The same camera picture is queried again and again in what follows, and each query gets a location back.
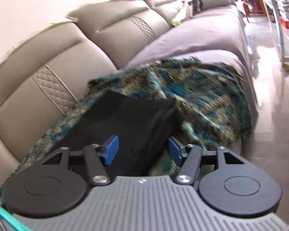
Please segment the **grey purple sofa cover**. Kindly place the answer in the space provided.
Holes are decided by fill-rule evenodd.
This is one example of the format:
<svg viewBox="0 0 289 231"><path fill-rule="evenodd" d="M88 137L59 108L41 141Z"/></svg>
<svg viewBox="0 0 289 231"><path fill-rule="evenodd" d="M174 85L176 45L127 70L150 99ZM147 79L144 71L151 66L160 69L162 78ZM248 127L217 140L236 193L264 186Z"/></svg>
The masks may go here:
<svg viewBox="0 0 289 231"><path fill-rule="evenodd" d="M206 10L170 30L165 30L157 19L145 17L143 13L132 14L127 20L129 26L124 33L127 40L117 63L119 68L191 57L203 63L231 65L246 79L245 94L256 123L258 112L245 24L235 6Z"/></svg>

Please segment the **teal paisley patterned blanket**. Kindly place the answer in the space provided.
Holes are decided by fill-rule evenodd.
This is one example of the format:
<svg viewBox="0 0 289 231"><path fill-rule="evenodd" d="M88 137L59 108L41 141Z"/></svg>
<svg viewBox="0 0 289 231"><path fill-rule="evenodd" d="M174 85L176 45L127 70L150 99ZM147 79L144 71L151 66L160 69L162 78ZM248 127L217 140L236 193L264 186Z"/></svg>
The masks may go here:
<svg viewBox="0 0 289 231"><path fill-rule="evenodd" d="M174 99L183 115L180 129L184 140L206 150L232 145L240 136L248 135L255 123L245 83L237 68L225 63L203 63L194 57L164 59L92 79L84 98L45 132L16 172L41 160L107 91L153 102Z"/></svg>

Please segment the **beige leather sofa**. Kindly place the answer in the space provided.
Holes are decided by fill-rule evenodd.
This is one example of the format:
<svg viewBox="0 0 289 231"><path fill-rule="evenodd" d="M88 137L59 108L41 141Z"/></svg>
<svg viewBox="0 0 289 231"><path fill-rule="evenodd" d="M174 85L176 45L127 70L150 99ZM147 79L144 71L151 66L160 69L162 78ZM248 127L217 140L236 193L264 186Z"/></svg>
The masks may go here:
<svg viewBox="0 0 289 231"><path fill-rule="evenodd" d="M82 99L87 82L164 57L195 56L238 64L231 49L174 30L177 0L112 0L88 4L24 40L0 63L0 187L40 137Z"/></svg>

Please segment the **black pants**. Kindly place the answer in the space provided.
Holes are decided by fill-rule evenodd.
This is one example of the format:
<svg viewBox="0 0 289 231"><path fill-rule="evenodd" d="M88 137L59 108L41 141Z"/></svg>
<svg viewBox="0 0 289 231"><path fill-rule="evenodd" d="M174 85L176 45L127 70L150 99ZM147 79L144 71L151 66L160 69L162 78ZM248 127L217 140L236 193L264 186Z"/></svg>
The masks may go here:
<svg viewBox="0 0 289 231"><path fill-rule="evenodd" d="M105 169L109 177L147 176L181 122L175 98L134 99L106 91L51 150L78 151L117 135L118 152Z"/></svg>

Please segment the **wooden chair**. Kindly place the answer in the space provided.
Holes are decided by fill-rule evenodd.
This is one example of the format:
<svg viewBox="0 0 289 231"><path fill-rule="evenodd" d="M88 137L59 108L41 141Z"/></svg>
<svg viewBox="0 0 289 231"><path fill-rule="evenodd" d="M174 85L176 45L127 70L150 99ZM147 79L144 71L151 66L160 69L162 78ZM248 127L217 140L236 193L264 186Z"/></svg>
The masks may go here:
<svg viewBox="0 0 289 231"><path fill-rule="evenodd" d="M267 16L264 2L262 0L239 0L249 21L250 17Z"/></svg>

